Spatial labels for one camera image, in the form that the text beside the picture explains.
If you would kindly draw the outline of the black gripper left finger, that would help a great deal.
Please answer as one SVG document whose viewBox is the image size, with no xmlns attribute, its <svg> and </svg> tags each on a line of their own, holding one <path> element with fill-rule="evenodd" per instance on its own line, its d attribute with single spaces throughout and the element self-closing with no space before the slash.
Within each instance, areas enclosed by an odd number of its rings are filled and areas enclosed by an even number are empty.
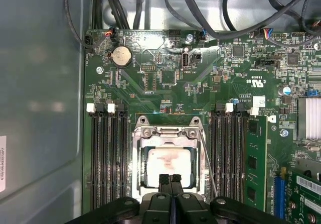
<svg viewBox="0 0 321 224">
<path fill-rule="evenodd" d="M 68 223 L 170 223 L 172 211 L 170 176 L 159 176 L 158 192 L 144 195 L 141 202 L 121 197 Z"/>
</svg>

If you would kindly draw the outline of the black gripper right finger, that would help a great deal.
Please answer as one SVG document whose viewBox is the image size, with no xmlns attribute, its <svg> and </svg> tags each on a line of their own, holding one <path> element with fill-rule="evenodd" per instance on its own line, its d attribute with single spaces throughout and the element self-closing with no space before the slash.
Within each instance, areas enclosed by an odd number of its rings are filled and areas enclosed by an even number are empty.
<svg viewBox="0 0 321 224">
<path fill-rule="evenodd" d="M 176 223 L 285 223 L 284 220 L 227 197 L 215 197 L 209 204 L 201 196 L 183 191 L 181 176 L 171 175 Z"/>
</svg>

